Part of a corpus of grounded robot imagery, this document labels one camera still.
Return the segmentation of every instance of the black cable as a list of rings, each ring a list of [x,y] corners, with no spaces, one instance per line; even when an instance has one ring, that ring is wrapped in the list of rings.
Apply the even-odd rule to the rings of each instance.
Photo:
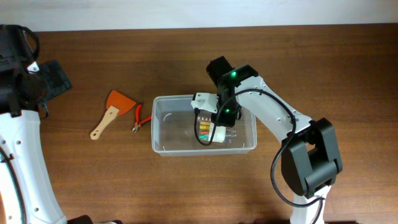
[[[238,116],[236,118],[237,120],[240,120],[242,118],[242,106],[239,106],[237,116]]]
[[[324,198],[321,197],[321,200],[319,201],[317,213],[315,214],[315,217],[313,218],[311,224],[316,224],[316,222],[318,221],[319,216],[321,215],[321,211],[322,211],[323,200],[324,200]]]
[[[16,190],[16,192],[17,192],[17,198],[18,198],[19,206],[20,206],[20,208],[21,208],[21,216],[22,216],[21,220],[22,220],[22,224],[26,224],[27,216],[26,216],[26,209],[25,209],[24,198],[22,197],[22,191],[21,191],[21,188],[19,187],[17,175],[15,174],[15,170],[14,170],[14,168],[12,167],[12,164],[11,164],[11,159],[12,159],[12,158],[8,158],[8,157],[7,157],[7,154],[6,154],[6,152],[2,149],[2,147],[0,147],[0,153],[1,153],[1,156],[4,158],[4,160],[2,160],[1,162],[2,162],[2,163],[4,162],[4,163],[7,164],[8,170],[9,170],[9,172],[10,172],[10,174],[11,174],[12,181],[13,181],[13,183],[14,183],[15,190]]]
[[[209,146],[212,142],[213,142],[213,138],[214,138],[214,134],[215,134],[215,130],[218,124],[218,120],[220,118],[220,111],[222,111],[224,109],[224,107],[226,106],[227,102],[229,102],[230,100],[236,98],[238,95],[243,94],[243,93],[247,93],[247,92],[258,92],[260,95],[264,94],[267,95],[269,97],[271,97],[273,100],[275,100],[278,104],[280,104],[281,107],[283,107],[283,109],[286,110],[287,114],[290,116],[290,121],[293,124],[293,128],[291,130],[291,132],[289,133],[288,137],[286,138],[286,140],[282,143],[282,146],[280,147],[279,151],[277,152],[277,154],[275,155],[274,160],[272,161],[272,165],[271,165],[271,183],[272,183],[272,187],[274,188],[276,194],[288,205],[291,205],[293,207],[297,207],[297,208],[305,208],[305,207],[309,207],[311,205],[313,205],[314,203],[316,203],[319,200],[323,200],[323,197],[318,197],[314,200],[312,200],[309,203],[306,204],[297,204],[297,203],[293,203],[290,200],[288,200],[287,198],[285,198],[282,193],[280,192],[280,190],[278,189],[278,186],[276,185],[276,181],[275,181],[275,168],[276,168],[276,164],[279,160],[280,155],[282,155],[283,151],[287,148],[287,146],[289,145],[289,143],[291,142],[291,140],[294,137],[294,134],[296,132],[296,118],[294,116],[294,114],[288,109],[288,107],[281,102],[276,96],[264,91],[264,90],[259,90],[259,89],[247,89],[247,90],[242,90],[239,91],[237,93],[235,93],[234,95],[230,96],[224,103],[223,105],[221,105],[220,109],[217,112],[217,116],[214,122],[214,127],[213,127],[213,133],[211,134],[211,138],[210,141],[208,143],[203,143],[200,141],[198,134],[197,134],[197,119],[198,119],[198,114],[200,112],[200,110],[198,108],[195,108],[195,124],[194,124],[194,128],[195,128],[195,137],[198,140],[198,142],[204,146]]]
[[[44,102],[40,103],[39,105],[40,105],[43,109],[45,109],[45,116],[44,116],[44,118],[40,118],[40,119],[48,118],[48,116],[49,116],[49,108],[47,107],[47,105],[46,105]]]
[[[37,58],[39,57],[39,53],[40,53],[40,41],[39,41],[39,36],[34,33],[33,31],[31,31],[28,27],[23,27],[23,26],[18,26],[21,30],[25,31],[25,33],[27,33],[35,42],[36,44],[36,49],[34,52],[32,52],[32,56],[34,61],[37,60]]]

